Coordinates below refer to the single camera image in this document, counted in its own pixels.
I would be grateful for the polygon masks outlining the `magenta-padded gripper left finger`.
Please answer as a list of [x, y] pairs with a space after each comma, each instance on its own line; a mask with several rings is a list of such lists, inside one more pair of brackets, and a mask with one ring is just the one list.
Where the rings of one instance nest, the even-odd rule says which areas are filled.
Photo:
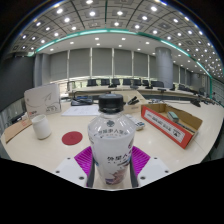
[[91, 147], [74, 157], [67, 157], [55, 169], [54, 174], [81, 187], [93, 187], [95, 164]]

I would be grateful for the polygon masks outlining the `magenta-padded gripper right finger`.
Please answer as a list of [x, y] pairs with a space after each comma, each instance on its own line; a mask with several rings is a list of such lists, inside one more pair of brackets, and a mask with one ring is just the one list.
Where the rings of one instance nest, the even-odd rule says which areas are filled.
[[158, 157], [151, 157], [134, 146], [130, 163], [130, 179], [133, 188], [146, 186], [171, 174], [170, 169]]

